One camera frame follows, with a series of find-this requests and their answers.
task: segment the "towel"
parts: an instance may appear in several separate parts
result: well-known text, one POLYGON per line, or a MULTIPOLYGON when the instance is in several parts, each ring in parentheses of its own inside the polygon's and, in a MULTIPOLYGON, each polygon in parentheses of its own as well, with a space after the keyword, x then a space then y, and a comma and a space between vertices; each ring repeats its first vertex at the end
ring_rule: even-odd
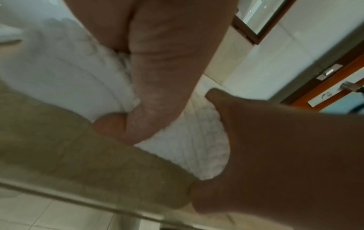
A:
MULTIPOLYGON (((0 77, 14 90, 90 122, 140 103, 128 55, 102 46, 77 22, 48 19, 21 39, 19 50, 0 59, 0 77)), ((230 153, 219 113, 196 92, 176 121, 135 146, 200 179, 220 174, 230 153)))

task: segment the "mirror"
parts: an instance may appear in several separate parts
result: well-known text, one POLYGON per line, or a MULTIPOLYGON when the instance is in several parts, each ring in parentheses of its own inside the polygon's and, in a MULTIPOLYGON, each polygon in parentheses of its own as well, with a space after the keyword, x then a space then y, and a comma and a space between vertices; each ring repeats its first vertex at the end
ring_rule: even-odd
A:
POLYGON ((259 44, 295 0, 240 0, 232 25, 259 44))

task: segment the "tiled floor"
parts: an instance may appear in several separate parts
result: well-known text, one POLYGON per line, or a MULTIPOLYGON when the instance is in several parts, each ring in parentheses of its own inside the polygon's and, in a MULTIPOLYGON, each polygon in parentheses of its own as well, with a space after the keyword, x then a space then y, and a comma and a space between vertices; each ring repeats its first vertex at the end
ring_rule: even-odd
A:
POLYGON ((160 224, 0 190, 0 230, 159 230, 160 224))

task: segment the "hand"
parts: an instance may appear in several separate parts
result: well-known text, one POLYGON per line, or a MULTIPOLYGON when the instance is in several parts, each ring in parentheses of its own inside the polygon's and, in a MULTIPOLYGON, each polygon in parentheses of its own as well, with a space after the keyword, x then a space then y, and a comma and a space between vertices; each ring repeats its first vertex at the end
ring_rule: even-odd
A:
POLYGON ((94 124, 100 134, 136 144, 182 112, 218 48, 237 0, 66 0, 104 45, 131 53, 141 104, 94 124))
POLYGON ((363 116, 295 110, 213 89, 231 155, 190 188, 201 213, 241 212, 295 229, 363 229, 363 116))

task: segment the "glass panel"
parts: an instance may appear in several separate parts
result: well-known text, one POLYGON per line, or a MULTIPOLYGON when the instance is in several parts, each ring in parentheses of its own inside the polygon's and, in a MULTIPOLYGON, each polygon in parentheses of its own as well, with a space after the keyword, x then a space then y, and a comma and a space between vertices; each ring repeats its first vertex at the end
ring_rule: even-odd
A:
POLYGON ((240 0, 236 16, 259 34, 284 2, 285 0, 240 0))

